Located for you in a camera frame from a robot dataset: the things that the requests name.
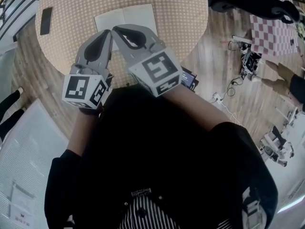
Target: button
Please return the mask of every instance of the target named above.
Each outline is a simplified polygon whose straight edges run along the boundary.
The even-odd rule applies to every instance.
[[[137,215],[141,218],[144,218],[147,215],[147,211],[143,208],[139,208],[137,211]]]

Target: floor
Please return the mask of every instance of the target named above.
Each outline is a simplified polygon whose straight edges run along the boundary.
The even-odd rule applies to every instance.
[[[245,36],[248,29],[250,19],[249,14],[245,12],[235,10],[222,14],[209,11],[205,34],[182,63],[198,74],[200,83],[196,91],[204,99],[212,101],[215,92],[223,96],[229,82],[238,77],[241,54],[239,51],[228,50],[228,41],[232,35]],[[273,60],[301,74],[303,61],[299,54],[285,55]],[[8,114],[40,98],[52,119],[69,138],[77,111],[61,100],[63,75],[44,57],[36,38],[34,20],[19,36],[14,64],[12,88],[16,90],[18,86],[22,86],[25,93]],[[259,67],[259,74],[272,80],[277,78],[277,74],[265,65]],[[248,129],[257,145],[273,125],[282,128],[284,118],[275,111],[275,107],[285,114],[292,107],[278,94],[261,83],[252,83],[248,79],[245,79],[243,85],[234,88],[235,95],[226,96],[224,104],[229,111],[236,113],[237,120]],[[214,105],[227,112],[223,106],[217,103]]]

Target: round table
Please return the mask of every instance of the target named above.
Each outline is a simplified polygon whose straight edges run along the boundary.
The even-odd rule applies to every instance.
[[[79,47],[97,33],[95,16],[141,4],[152,4],[158,37],[173,48],[182,61],[205,32],[208,0],[40,0],[36,32],[41,49],[54,67],[67,75]],[[51,31],[41,36],[42,11],[49,7],[53,7]],[[109,70],[114,75],[113,88],[136,83],[126,73],[119,51],[113,52]]]

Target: white shoe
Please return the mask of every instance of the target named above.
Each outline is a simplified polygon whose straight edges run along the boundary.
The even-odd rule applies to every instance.
[[[23,88],[22,87],[19,87],[18,89],[17,89],[17,91],[20,93],[20,95],[23,93]]]
[[[252,81],[252,82],[261,82],[261,81],[262,81],[262,78],[259,77],[259,76],[257,76],[257,75],[252,75],[251,81]]]

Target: black shirt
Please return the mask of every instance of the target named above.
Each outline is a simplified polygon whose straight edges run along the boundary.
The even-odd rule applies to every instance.
[[[216,229],[228,218],[239,229],[250,183],[269,224],[277,190],[246,129],[222,123],[207,133],[163,97],[131,87],[107,100],[81,158],[66,151],[53,160],[45,214],[50,229],[70,215],[75,228],[118,229],[133,194],[150,189],[146,197],[181,229]]]
[[[290,83],[290,92],[292,95],[303,105],[303,111],[305,112],[305,79],[294,74]]]

